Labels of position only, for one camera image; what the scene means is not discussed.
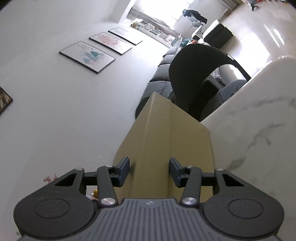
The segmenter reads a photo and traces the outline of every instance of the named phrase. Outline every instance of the pink tree print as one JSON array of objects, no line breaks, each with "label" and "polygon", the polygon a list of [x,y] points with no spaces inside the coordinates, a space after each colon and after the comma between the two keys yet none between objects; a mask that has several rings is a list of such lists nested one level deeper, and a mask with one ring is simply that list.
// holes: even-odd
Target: pink tree print
[{"label": "pink tree print", "polygon": [[98,35],[98,38],[103,44],[111,45],[111,46],[118,46],[118,47],[122,48],[120,46],[119,39],[116,39],[110,35],[101,34],[101,35]]}]

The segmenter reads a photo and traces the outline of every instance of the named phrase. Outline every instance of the white marble countertop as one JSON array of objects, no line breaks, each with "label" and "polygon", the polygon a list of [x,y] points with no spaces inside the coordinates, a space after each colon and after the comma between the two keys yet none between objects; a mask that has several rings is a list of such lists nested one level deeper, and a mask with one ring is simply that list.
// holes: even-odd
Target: white marble countertop
[{"label": "white marble countertop", "polygon": [[202,121],[214,166],[276,198],[285,219],[278,236],[296,236],[296,59],[269,63]]}]

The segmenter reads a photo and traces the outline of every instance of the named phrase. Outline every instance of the picture frame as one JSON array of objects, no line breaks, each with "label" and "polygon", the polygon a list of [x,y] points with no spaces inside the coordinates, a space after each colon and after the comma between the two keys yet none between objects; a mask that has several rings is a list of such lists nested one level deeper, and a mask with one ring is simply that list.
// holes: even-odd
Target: picture frame
[{"label": "picture frame", "polygon": [[139,36],[136,36],[135,34],[130,33],[130,32],[128,32],[122,28],[119,28],[119,27],[110,29],[108,32],[110,32],[116,36],[119,36],[120,38],[125,39],[126,41],[132,43],[133,45],[137,45],[143,41]]},{"label": "picture frame", "polygon": [[13,99],[0,87],[0,115],[13,102]]},{"label": "picture frame", "polygon": [[96,74],[115,60],[111,55],[83,41],[78,41],[63,48],[59,53]]},{"label": "picture frame", "polygon": [[93,36],[90,36],[89,39],[105,46],[106,48],[113,50],[114,52],[120,55],[123,55],[132,48],[130,44],[125,43],[119,38],[116,38],[106,32],[101,32]]}]

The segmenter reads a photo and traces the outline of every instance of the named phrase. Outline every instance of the ribbed grip surface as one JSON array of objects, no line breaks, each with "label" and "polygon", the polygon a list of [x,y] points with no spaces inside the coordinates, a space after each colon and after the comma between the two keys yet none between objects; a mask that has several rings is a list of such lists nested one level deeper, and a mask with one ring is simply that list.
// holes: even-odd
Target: ribbed grip surface
[{"label": "ribbed grip surface", "polygon": [[[23,237],[21,241],[33,241]],[[175,199],[124,199],[117,207],[104,208],[80,233],[60,241],[226,241],[209,227],[199,211]],[[266,241],[278,241],[269,237]]]}]

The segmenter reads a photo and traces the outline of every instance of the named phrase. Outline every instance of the window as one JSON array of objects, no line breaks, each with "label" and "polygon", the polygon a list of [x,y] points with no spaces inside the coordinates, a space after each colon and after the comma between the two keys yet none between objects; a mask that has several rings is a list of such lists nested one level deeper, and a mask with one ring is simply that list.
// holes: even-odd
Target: window
[{"label": "window", "polygon": [[188,8],[194,0],[142,0],[142,11],[147,15],[164,21],[173,28],[176,21],[182,15],[182,11]]}]

